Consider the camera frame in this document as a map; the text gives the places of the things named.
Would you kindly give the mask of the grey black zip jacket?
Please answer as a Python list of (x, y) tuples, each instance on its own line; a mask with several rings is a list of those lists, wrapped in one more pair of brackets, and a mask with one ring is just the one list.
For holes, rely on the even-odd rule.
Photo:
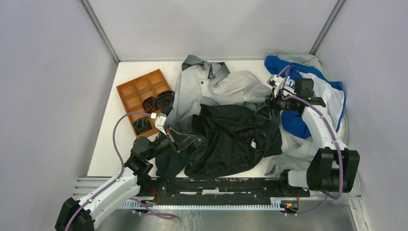
[(155, 159), (156, 174), (174, 178), (218, 178), (254, 168), (282, 153), (280, 118), (260, 116), (271, 89), (247, 70), (231, 72), (225, 63), (189, 55), (177, 78), (166, 123), (193, 137), (180, 152)]

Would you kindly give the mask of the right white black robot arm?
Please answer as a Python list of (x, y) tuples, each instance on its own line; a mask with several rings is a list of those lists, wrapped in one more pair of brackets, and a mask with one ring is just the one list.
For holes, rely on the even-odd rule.
[(352, 190), (359, 153), (350, 150), (338, 137), (327, 115), (326, 103), (314, 95), (314, 82), (309, 78), (295, 81), (295, 94), (283, 94), (285, 79), (273, 75), (268, 84), (272, 93), (266, 103), (270, 116), (280, 111), (297, 111), (306, 123), (317, 151), (306, 170), (284, 170), (278, 183), (278, 191), (283, 196), (291, 196), (299, 188), (321, 191), (330, 198), (339, 199), (343, 193)]

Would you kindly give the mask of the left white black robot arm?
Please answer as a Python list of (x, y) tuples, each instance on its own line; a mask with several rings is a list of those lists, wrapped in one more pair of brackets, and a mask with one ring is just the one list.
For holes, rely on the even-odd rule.
[(178, 132), (170, 126), (154, 141), (137, 137), (130, 157), (122, 162), (119, 172), (87, 195), (79, 199), (68, 198), (54, 228), (57, 231), (95, 231), (124, 202), (151, 191), (151, 159), (166, 152), (179, 154), (196, 141), (202, 141), (202, 137)]

